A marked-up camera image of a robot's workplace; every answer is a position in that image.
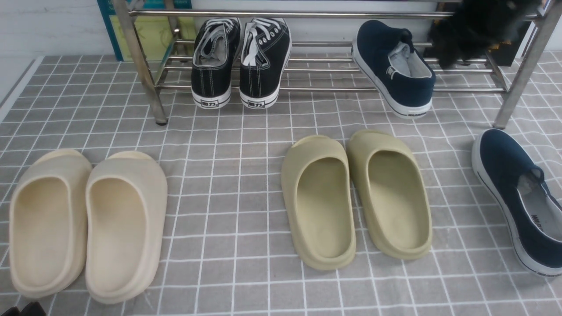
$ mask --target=shoe logo text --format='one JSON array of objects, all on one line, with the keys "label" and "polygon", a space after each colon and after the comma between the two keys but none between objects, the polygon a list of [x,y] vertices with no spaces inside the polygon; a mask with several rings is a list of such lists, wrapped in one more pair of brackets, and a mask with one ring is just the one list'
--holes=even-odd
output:
[{"label": "shoe logo text", "polygon": [[390,79],[394,79],[394,74],[396,73],[396,69],[394,69],[394,67],[390,66],[389,68],[387,68],[387,75],[390,77]]},{"label": "shoe logo text", "polygon": [[248,107],[251,107],[253,109],[265,109],[265,102],[248,101]]},{"label": "shoe logo text", "polygon": [[218,107],[219,103],[217,101],[211,101],[211,102],[201,101],[201,106],[202,107]]},{"label": "shoe logo text", "polygon": [[541,221],[538,219],[538,216],[536,215],[531,215],[531,219],[533,220],[533,223],[538,227],[538,229],[541,230],[541,232],[545,232],[544,229],[542,229],[542,225],[541,225]]}]

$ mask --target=white wall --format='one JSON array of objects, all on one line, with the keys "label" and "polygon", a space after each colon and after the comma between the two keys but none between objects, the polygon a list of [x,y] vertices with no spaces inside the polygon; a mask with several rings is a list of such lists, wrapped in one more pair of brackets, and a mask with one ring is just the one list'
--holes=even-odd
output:
[{"label": "white wall", "polygon": [[[197,8],[432,11],[435,3],[192,0]],[[425,40],[429,21],[387,20]],[[351,40],[361,20],[289,20],[294,40]],[[0,0],[0,56],[112,54],[96,0]],[[562,49],[559,23],[549,49]]]}]

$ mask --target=metal shoe rack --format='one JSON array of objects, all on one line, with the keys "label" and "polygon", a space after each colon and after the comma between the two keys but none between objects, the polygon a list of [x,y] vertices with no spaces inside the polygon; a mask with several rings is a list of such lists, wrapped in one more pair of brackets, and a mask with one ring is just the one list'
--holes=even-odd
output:
[{"label": "metal shoe rack", "polygon": [[[166,83],[166,76],[169,71],[189,71],[190,66],[185,63],[192,59],[188,56],[188,47],[193,46],[193,40],[185,40],[181,34],[178,23],[178,17],[283,17],[283,18],[302,18],[302,19],[443,19],[452,15],[452,12],[298,12],[298,11],[219,11],[219,10],[179,10],[174,8],[173,0],[164,0],[165,10],[137,10],[128,9],[126,0],[112,0],[115,12],[117,13],[119,23],[125,35],[127,45],[132,55],[132,59],[137,68],[142,86],[148,98],[152,114],[156,119],[156,124],[166,125],[168,119],[164,113],[162,102],[160,101],[160,90],[177,89],[190,90],[189,85],[179,85]],[[448,0],[447,2],[459,2],[460,0]],[[510,85],[504,78],[500,68],[494,62],[490,55],[486,58],[477,58],[469,60],[469,64],[484,64],[485,68],[467,68],[460,67],[457,69],[435,69],[436,73],[455,73],[455,74],[483,74],[490,75],[495,83],[495,87],[489,88],[469,88],[469,87],[435,87],[435,92],[444,93],[499,93],[503,98],[503,104],[496,116],[493,124],[495,128],[504,129],[517,105],[523,89],[527,85],[534,68],[537,65],[541,53],[544,51],[547,42],[550,39],[560,15],[562,13],[562,0],[552,0],[545,10],[538,10],[536,14],[528,15],[525,19],[532,20],[537,26],[537,32],[530,44],[527,53],[523,57],[523,61],[519,70]],[[152,76],[148,62],[143,52],[141,42],[134,21],[138,16],[167,16],[172,31],[172,41],[168,50],[160,63],[160,68],[155,77]],[[350,47],[350,42],[293,42],[293,47]],[[418,48],[431,46],[431,43],[415,43]],[[290,58],[293,63],[348,63],[353,64],[350,57],[348,58]],[[427,58],[429,64],[436,64],[434,58]],[[288,73],[357,73],[358,69],[299,69],[286,68]],[[374,87],[353,87],[353,88],[337,88],[337,87],[311,87],[311,88],[292,88],[281,87],[283,91],[301,91],[301,92],[350,92],[372,93]]]}]

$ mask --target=sneaker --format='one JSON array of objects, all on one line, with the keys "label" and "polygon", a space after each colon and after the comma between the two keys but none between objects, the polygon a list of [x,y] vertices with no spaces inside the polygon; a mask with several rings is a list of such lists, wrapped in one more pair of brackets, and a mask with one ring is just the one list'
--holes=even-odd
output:
[{"label": "sneaker", "polygon": [[240,66],[240,98],[246,107],[266,109],[277,101],[290,54],[285,20],[256,18],[246,23]]},{"label": "sneaker", "polygon": [[367,21],[353,40],[351,54],[398,117],[415,119],[429,111],[435,73],[414,48],[410,31]]},{"label": "sneaker", "polygon": [[543,277],[562,275],[562,206],[542,169],[498,129],[474,142],[472,168],[500,205],[522,266]]},{"label": "sneaker", "polygon": [[240,53],[240,20],[209,19],[195,39],[191,70],[193,101],[202,109],[219,109],[230,101],[230,73]]}]

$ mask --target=olive green slide sandal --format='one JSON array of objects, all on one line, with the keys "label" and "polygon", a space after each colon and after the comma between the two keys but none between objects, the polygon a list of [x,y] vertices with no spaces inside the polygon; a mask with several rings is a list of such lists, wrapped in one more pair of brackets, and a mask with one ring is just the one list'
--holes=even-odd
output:
[{"label": "olive green slide sandal", "polygon": [[308,136],[287,152],[281,187],[293,244],[302,261],[318,270],[349,264],[355,257],[346,152],[326,136]]},{"label": "olive green slide sandal", "polygon": [[10,203],[10,274],[37,299],[59,292],[86,261],[85,188],[92,164],[72,149],[39,158],[21,176]]},{"label": "olive green slide sandal", "polygon": [[114,304],[151,284],[166,203],[166,175],[142,152],[119,152],[92,170],[86,186],[86,286],[92,298]]},{"label": "olive green slide sandal", "polygon": [[410,149],[393,136],[361,130],[349,140],[347,156],[376,247],[399,259],[424,256],[431,248],[431,213]]}]

